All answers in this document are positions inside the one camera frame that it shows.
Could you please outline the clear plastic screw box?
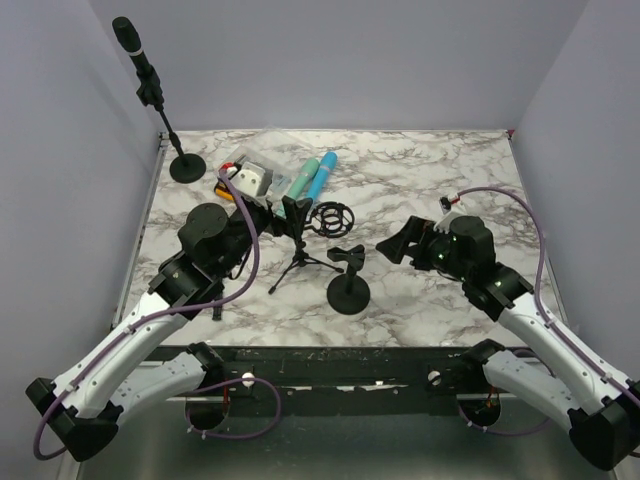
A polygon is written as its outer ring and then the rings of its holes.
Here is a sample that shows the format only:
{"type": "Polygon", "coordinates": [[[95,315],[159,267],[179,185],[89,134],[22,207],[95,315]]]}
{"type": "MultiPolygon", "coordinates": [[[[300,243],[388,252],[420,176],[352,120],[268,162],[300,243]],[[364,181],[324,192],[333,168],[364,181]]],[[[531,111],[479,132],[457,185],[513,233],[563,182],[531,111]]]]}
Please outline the clear plastic screw box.
{"type": "Polygon", "coordinates": [[[269,201],[274,202],[276,199],[281,198],[287,192],[293,181],[293,173],[291,169],[282,162],[278,162],[248,147],[239,147],[235,151],[233,151],[232,154],[222,163],[219,170],[223,171],[222,167],[224,164],[228,162],[233,163],[242,155],[246,155],[252,160],[259,162],[265,167],[273,170],[273,179],[265,196],[253,198],[243,194],[244,196],[257,200],[268,199],[269,201]]]}

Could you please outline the mint green microphone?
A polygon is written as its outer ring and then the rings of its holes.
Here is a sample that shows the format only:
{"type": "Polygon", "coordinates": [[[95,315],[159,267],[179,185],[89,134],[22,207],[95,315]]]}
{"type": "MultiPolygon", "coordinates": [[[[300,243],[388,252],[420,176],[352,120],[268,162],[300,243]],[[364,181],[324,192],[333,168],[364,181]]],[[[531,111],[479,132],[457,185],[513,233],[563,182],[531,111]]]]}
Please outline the mint green microphone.
{"type": "Polygon", "coordinates": [[[304,197],[320,167],[318,158],[309,158],[301,167],[297,177],[288,188],[285,197],[297,201],[304,197]]]}

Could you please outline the yellow utility knife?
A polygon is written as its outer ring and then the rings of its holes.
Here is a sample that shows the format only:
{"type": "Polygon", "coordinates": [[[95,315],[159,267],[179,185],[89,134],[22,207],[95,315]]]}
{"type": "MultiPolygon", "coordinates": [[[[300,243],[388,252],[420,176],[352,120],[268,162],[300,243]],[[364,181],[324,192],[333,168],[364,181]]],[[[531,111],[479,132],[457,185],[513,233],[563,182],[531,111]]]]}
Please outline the yellow utility knife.
{"type": "Polygon", "coordinates": [[[214,189],[214,193],[225,200],[234,201],[234,197],[226,188],[220,188],[219,186],[216,186],[214,189]]]}

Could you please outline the cyan blue microphone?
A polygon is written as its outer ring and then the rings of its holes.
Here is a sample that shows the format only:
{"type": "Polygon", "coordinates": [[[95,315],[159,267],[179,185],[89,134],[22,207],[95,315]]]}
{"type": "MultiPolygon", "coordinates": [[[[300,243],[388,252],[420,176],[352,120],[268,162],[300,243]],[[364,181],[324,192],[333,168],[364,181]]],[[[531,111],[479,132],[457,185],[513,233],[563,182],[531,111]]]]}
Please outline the cyan blue microphone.
{"type": "Polygon", "coordinates": [[[322,192],[331,172],[336,167],[338,156],[335,152],[327,152],[321,159],[319,169],[316,172],[308,190],[306,198],[316,202],[322,192]]]}

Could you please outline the black microphone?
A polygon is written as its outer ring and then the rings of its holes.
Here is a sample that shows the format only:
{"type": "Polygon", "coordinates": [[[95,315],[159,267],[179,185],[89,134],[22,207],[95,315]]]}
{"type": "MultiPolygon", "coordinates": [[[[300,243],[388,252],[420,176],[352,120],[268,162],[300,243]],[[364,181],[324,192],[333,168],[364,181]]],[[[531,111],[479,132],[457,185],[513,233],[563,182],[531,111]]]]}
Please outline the black microphone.
{"type": "Polygon", "coordinates": [[[112,28],[118,43],[129,55],[138,78],[155,87],[159,86],[159,77],[142,48],[139,34],[133,23],[127,17],[120,16],[112,20],[112,28]]]}

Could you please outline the black round-base stand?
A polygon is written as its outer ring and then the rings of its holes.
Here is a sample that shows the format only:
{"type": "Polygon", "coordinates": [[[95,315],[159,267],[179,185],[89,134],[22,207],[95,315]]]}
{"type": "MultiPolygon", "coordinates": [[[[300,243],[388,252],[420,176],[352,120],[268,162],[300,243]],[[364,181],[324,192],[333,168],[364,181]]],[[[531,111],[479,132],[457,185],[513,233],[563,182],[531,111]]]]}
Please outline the black round-base stand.
{"type": "Polygon", "coordinates": [[[327,300],[336,312],[355,315],[369,304],[371,292],[368,283],[359,275],[364,267],[365,247],[359,244],[349,250],[333,247],[327,252],[332,262],[345,262],[347,270],[336,276],[327,287],[327,300]]]}
{"type": "Polygon", "coordinates": [[[152,106],[160,115],[166,127],[169,141],[176,151],[176,157],[171,161],[169,173],[171,178],[180,184],[190,184],[203,177],[206,172],[204,159],[198,154],[186,153],[181,141],[171,127],[164,111],[164,96],[159,78],[155,73],[149,75],[137,75],[140,86],[136,94],[144,106],[152,106]]]}

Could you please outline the black tripod shock-mount stand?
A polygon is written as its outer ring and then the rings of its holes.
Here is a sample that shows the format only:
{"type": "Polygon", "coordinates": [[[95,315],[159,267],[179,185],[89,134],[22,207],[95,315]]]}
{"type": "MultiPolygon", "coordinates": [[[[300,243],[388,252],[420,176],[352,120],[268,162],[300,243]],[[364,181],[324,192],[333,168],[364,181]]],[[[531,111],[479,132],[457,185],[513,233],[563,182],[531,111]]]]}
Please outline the black tripod shock-mount stand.
{"type": "Polygon", "coordinates": [[[291,262],[284,269],[276,282],[269,288],[268,294],[273,295],[284,277],[295,268],[303,268],[308,265],[320,265],[342,274],[344,272],[342,268],[314,258],[305,250],[307,243],[304,240],[304,234],[306,232],[311,232],[321,238],[338,239],[349,234],[354,225],[355,214],[353,210],[344,203],[326,201],[321,202],[316,206],[312,205],[307,216],[302,238],[292,239],[295,245],[295,250],[291,262]]]}

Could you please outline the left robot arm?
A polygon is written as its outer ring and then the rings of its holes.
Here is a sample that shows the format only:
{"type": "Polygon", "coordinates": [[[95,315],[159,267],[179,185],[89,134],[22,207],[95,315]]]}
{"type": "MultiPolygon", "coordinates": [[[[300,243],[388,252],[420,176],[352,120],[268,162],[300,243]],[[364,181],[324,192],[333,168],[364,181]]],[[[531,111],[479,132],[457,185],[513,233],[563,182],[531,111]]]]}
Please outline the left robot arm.
{"type": "Polygon", "coordinates": [[[161,264],[131,313],[66,372],[37,378],[27,387],[42,416],[33,444],[37,459],[54,457],[41,450],[46,428],[62,442],[63,452],[83,462],[103,450],[133,413],[182,392],[209,395],[220,387],[222,372],[204,344],[188,348],[147,378],[132,374],[200,311],[232,302],[251,288],[262,233],[300,239],[311,203],[290,198],[283,203],[283,217],[243,199],[237,199],[233,214],[215,203],[188,213],[177,233],[180,251],[161,264]]]}

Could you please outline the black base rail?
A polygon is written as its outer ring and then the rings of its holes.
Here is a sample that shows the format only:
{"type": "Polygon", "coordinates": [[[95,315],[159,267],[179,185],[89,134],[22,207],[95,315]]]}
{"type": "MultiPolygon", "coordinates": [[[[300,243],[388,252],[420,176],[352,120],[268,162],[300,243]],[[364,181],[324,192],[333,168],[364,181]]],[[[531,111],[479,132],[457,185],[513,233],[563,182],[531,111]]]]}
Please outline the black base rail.
{"type": "Polygon", "coordinates": [[[273,384],[285,415],[454,415],[460,397],[489,393],[470,351],[457,347],[162,346],[152,361],[192,353],[207,368],[204,384],[251,373],[273,384]]]}

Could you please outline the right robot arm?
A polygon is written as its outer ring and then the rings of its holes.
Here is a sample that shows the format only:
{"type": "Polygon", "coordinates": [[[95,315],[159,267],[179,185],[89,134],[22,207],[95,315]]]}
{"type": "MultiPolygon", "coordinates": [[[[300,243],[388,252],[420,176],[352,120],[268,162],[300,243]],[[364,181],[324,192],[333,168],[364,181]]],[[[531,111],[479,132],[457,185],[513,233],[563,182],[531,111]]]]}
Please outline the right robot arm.
{"type": "Polygon", "coordinates": [[[500,346],[464,362],[469,390],[508,391],[568,432],[594,467],[610,471],[639,446],[639,384],[588,347],[534,295],[533,286],[496,259],[492,232],[475,216],[449,213],[433,222],[412,216],[377,244],[387,260],[460,282],[469,303],[521,339],[549,368],[526,365],[500,346]]]}

